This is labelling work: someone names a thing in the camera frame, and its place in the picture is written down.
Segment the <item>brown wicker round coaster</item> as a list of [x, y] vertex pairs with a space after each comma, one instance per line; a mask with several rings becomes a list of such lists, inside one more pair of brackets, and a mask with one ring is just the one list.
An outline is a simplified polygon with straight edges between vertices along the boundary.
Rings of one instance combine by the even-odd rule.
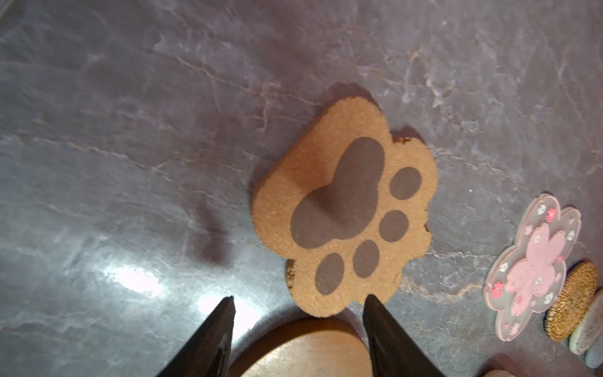
[[564, 287], [548, 309], [544, 321], [547, 336], [554, 342], [567, 339], [584, 318], [595, 296], [598, 268], [590, 260], [576, 264]]

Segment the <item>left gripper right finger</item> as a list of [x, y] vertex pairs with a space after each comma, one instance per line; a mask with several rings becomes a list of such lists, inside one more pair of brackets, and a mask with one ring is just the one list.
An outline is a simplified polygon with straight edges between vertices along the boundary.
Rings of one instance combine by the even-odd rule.
[[373, 376], [444, 376], [375, 295], [364, 303]]

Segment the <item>pink flower coaster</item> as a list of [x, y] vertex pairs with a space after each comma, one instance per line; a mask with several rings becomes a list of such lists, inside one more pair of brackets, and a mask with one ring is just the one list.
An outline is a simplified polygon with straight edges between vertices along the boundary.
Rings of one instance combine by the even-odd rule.
[[582, 226], [574, 207], [543, 193], [523, 214], [514, 242], [494, 261], [483, 286], [489, 309], [496, 312], [498, 339], [511, 342], [533, 314], [551, 308], [560, 295]]

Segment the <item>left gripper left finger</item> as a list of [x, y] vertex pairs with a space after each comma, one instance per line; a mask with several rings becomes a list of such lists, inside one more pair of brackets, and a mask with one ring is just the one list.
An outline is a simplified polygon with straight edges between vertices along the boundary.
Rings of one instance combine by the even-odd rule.
[[227, 376], [236, 308], [224, 297], [172, 361], [164, 376]]

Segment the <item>paw print coaster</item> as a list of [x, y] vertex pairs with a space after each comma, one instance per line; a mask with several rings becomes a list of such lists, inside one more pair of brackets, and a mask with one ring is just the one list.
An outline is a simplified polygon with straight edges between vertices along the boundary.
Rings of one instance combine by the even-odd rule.
[[394, 138], [372, 101], [326, 109], [257, 186], [260, 241], [286, 258], [294, 302], [330, 317], [369, 295], [389, 300], [431, 243], [428, 207], [437, 166], [417, 138]]

